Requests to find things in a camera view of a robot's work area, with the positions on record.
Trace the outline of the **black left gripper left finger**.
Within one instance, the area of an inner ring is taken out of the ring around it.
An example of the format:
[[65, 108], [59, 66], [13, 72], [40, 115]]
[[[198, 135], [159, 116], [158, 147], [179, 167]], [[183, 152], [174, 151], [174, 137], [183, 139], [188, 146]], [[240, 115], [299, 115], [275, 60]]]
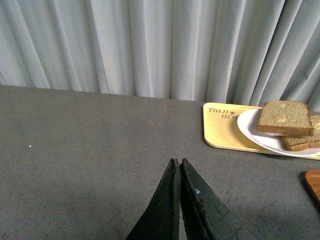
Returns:
[[128, 240], [177, 240], [180, 226], [181, 174], [172, 158], [151, 198], [135, 224]]

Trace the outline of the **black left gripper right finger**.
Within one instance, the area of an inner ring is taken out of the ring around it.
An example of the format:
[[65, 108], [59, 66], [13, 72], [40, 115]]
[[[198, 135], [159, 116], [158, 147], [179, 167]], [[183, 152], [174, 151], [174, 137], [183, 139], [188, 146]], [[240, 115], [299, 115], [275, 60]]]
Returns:
[[180, 164], [180, 205], [189, 240], [249, 240], [249, 229], [217, 197], [187, 159]]

